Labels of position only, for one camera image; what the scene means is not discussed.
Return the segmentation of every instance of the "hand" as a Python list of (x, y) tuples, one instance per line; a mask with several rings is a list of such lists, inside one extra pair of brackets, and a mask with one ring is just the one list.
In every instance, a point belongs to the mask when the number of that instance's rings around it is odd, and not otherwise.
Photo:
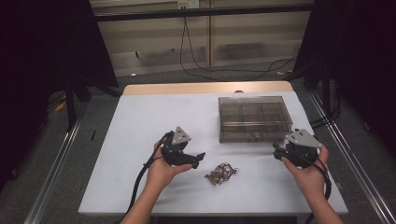
[[(326, 164), (328, 157), (328, 149), (325, 146), (322, 146), (318, 158), (323, 162), (323, 164)], [(297, 186), (300, 188), (305, 198), (310, 196), (317, 197), (324, 195), (324, 177), (317, 168), (314, 166), (309, 166), (304, 169), (299, 169), (285, 157), (282, 157), (281, 160), (285, 164), (286, 168), (294, 176)], [(327, 167), (323, 167), (323, 164), (319, 160), (316, 160), (315, 164), (323, 169), (323, 171), (327, 170)]]
[(163, 154), (161, 153), (161, 147), (157, 150), (154, 155), (155, 161), (148, 168), (148, 178), (146, 182), (146, 186), (149, 188), (155, 188), (159, 190), (163, 190), (166, 186), (168, 186), (173, 178), (183, 172), (186, 172), (192, 168), (191, 164), (184, 164), (172, 167), (170, 166), (163, 158)]

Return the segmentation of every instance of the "electrical outlet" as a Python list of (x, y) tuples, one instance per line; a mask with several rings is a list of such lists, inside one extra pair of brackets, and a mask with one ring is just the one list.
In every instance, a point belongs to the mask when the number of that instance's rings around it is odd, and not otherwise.
[(187, 0), (177, 1), (178, 9), (186, 9), (189, 8), (189, 2)]
[(188, 8), (199, 8), (199, 0), (189, 0)]

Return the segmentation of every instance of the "white table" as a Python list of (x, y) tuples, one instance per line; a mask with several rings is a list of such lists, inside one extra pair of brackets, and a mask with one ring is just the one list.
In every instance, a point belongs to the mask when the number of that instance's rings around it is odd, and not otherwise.
[[(264, 95), (281, 95), (289, 110), (292, 128), (313, 133), (297, 95), (290, 90), (121, 96), (78, 211), (94, 216), (125, 213), (135, 179), (154, 143), (180, 126), (192, 138), (185, 153), (206, 152), (206, 155), (196, 170), (178, 175), (163, 191), (153, 216), (310, 213), (292, 175), (281, 161), (274, 159), (272, 143), (219, 143), (219, 97)], [(239, 168), (239, 173), (214, 187), (205, 175), (223, 162)], [(143, 176), (138, 195), (145, 180)], [(337, 213), (347, 213), (333, 180), (332, 186), (330, 204)]]

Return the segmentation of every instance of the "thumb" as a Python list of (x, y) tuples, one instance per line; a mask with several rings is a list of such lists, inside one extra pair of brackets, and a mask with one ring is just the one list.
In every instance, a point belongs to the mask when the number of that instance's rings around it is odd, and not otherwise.
[(282, 157), (281, 160), (283, 161), (283, 164), (285, 164), (286, 168), (291, 172), (291, 174), (296, 176), (299, 169), (297, 169), (297, 167), (286, 157)]
[(191, 168), (192, 168), (191, 164), (184, 164), (184, 165), (179, 165), (179, 166), (173, 167), (173, 170), (174, 170), (174, 174), (178, 175), (180, 173), (189, 171)]

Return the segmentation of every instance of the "clear plastic box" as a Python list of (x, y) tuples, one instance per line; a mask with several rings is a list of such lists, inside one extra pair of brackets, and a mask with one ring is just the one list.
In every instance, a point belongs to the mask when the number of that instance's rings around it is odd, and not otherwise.
[(292, 121), (282, 96), (220, 97), (219, 141), (281, 141)]

